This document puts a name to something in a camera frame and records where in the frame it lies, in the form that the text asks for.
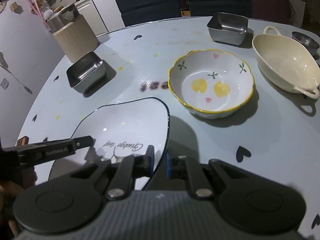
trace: maroon fabric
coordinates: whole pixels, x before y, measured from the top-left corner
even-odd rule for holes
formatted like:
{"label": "maroon fabric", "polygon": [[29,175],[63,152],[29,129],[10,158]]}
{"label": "maroon fabric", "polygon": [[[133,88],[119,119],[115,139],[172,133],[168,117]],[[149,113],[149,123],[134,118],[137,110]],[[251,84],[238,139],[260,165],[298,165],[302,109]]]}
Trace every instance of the maroon fabric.
{"label": "maroon fabric", "polygon": [[288,0],[252,0],[252,18],[288,24],[289,4]]}

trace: wall outlet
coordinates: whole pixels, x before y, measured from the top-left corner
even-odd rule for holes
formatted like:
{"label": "wall outlet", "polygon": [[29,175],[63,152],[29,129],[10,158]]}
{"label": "wall outlet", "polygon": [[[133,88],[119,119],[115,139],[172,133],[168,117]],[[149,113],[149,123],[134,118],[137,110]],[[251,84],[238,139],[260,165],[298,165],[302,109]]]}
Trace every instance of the wall outlet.
{"label": "wall outlet", "polygon": [[4,78],[4,79],[2,80],[0,86],[1,86],[4,90],[6,90],[6,89],[8,88],[8,86],[9,86],[9,81]]}

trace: bowl handle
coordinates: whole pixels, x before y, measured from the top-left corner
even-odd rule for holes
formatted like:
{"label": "bowl handle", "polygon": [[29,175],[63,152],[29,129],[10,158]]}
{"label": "bowl handle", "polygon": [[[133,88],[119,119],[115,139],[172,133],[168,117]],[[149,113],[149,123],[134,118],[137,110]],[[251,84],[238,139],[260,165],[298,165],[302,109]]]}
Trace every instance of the bowl handle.
{"label": "bowl handle", "polygon": [[269,31],[269,30],[274,30],[278,35],[282,35],[281,32],[280,32],[277,28],[275,28],[275,27],[273,27],[273,26],[267,26],[267,27],[263,30],[263,34],[268,34],[268,31]]}
{"label": "bowl handle", "polygon": [[298,87],[294,87],[293,89],[299,91],[300,93],[312,98],[312,99],[318,99],[320,97],[320,92],[319,90],[316,88],[313,90],[314,94],[313,93],[310,93],[308,91],[305,91],[304,89],[302,88],[298,88]]}

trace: table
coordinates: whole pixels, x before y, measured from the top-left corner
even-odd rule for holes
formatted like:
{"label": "table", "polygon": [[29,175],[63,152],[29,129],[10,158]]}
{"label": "table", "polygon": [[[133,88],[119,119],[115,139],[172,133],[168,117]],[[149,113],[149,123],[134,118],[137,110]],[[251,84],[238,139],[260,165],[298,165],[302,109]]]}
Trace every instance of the table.
{"label": "table", "polygon": [[[69,138],[79,122],[99,106],[157,97],[169,107],[169,142],[195,152],[201,163],[219,158],[297,189],[307,202],[299,232],[319,239],[320,227],[315,225],[312,229],[312,223],[320,213],[320,117],[316,111],[320,102],[270,85],[258,68],[253,49],[213,42],[206,27],[209,20],[210,17],[164,20],[99,37],[102,44],[95,52],[117,74],[87,98],[69,87],[66,70],[71,63],[63,57],[36,98],[20,137],[28,135],[30,143]],[[259,34],[268,25],[285,36],[300,31],[320,43],[315,34],[289,25],[250,19],[248,27]],[[198,119],[161,84],[167,81],[168,70],[178,57],[192,50],[212,48],[246,61],[255,77],[255,90],[250,101],[231,116]],[[146,82],[160,85],[151,89],[144,85]],[[239,146],[252,153],[241,163],[236,160]],[[48,179],[52,163],[36,167],[38,183]]]}

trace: yellow spot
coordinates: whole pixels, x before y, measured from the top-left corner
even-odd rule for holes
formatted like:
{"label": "yellow spot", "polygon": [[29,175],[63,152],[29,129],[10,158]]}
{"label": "yellow spot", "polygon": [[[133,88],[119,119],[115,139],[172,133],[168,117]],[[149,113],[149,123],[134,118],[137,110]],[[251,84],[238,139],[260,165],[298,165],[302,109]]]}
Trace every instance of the yellow spot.
{"label": "yellow spot", "polygon": [[203,78],[193,80],[191,88],[194,92],[200,91],[203,94],[207,90],[207,82]]}
{"label": "yellow spot", "polygon": [[230,87],[227,84],[222,84],[220,81],[214,85],[214,92],[218,98],[225,97],[230,93]]}

